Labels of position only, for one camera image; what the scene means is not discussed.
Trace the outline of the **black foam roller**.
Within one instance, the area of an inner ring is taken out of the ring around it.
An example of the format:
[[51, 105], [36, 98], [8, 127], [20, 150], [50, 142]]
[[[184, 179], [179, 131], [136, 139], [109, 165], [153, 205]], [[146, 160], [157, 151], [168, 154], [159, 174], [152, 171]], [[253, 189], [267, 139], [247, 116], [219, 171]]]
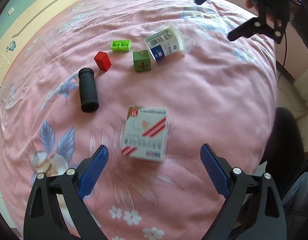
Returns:
[[99, 108], [94, 72], [91, 68], [85, 67], [79, 71], [78, 77], [81, 110], [85, 113], [92, 113]]

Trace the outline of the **red block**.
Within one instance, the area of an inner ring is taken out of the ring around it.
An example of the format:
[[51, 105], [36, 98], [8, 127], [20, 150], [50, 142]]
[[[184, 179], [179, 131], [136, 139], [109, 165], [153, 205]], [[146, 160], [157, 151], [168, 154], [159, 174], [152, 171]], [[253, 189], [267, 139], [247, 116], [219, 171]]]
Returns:
[[108, 54], [103, 51], [99, 51], [95, 55], [94, 61], [96, 62], [98, 68], [104, 72], [108, 71], [112, 65]]

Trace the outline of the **white yogurt cup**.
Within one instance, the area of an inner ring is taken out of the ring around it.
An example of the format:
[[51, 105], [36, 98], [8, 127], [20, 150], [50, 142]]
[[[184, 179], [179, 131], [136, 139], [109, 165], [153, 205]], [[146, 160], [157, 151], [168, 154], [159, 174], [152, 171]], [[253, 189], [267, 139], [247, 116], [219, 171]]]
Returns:
[[186, 55], [185, 38], [170, 21], [167, 28], [144, 38], [144, 41], [155, 61], [178, 52]]

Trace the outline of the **pink floral bed sheet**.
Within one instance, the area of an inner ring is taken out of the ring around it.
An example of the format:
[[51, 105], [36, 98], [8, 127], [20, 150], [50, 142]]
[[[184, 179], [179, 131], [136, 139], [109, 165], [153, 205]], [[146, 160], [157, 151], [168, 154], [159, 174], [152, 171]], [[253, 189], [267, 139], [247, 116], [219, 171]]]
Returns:
[[[110, 158], [85, 198], [109, 239], [201, 239], [217, 216], [219, 195], [200, 161], [209, 144], [246, 173], [257, 168], [275, 113], [275, 44], [264, 35], [230, 42], [252, 18], [225, 0], [81, 0], [42, 27], [18, 54], [0, 88], [0, 190], [22, 232], [35, 176], [62, 174], [100, 145]], [[136, 72], [133, 52], [172, 22], [186, 55]], [[114, 40], [131, 40], [129, 52]], [[108, 54], [100, 70], [95, 55]], [[99, 108], [81, 110], [79, 77], [91, 68]], [[169, 126], [162, 162], [121, 154], [130, 106], [164, 107]]]

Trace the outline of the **bright green toy brick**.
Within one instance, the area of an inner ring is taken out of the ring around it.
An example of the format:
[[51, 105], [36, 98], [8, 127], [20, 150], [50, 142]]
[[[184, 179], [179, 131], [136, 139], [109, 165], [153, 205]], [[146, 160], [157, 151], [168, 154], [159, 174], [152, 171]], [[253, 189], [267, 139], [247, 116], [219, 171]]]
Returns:
[[131, 40], [114, 40], [111, 44], [113, 51], [129, 52], [131, 49]]

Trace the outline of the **dark green wooden cube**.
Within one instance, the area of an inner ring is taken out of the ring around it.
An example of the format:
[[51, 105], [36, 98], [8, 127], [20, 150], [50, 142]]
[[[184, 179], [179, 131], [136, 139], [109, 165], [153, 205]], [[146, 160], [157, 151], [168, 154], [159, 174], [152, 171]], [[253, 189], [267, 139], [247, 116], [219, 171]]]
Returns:
[[148, 50], [137, 50], [133, 52], [133, 65], [136, 72], [147, 72], [151, 70], [151, 60]]

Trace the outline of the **cream bed headboard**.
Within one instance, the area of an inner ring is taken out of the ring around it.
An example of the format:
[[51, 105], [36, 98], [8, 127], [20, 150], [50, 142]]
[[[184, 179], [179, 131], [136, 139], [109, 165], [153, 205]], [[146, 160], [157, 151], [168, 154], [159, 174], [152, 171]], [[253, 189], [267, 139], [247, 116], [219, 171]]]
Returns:
[[[0, 86], [20, 51], [59, 12], [78, 0], [11, 0], [0, 16]], [[14, 12], [9, 16], [8, 10]]]

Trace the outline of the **white red medicine box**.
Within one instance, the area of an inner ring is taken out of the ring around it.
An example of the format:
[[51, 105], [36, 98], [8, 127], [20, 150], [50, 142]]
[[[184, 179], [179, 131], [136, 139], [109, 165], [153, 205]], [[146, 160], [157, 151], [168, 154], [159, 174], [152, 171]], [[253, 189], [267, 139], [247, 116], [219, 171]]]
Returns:
[[166, 153], [168, 126], [166, 108], [130, 106], [121, 141], [121, 154], [162, 162]]

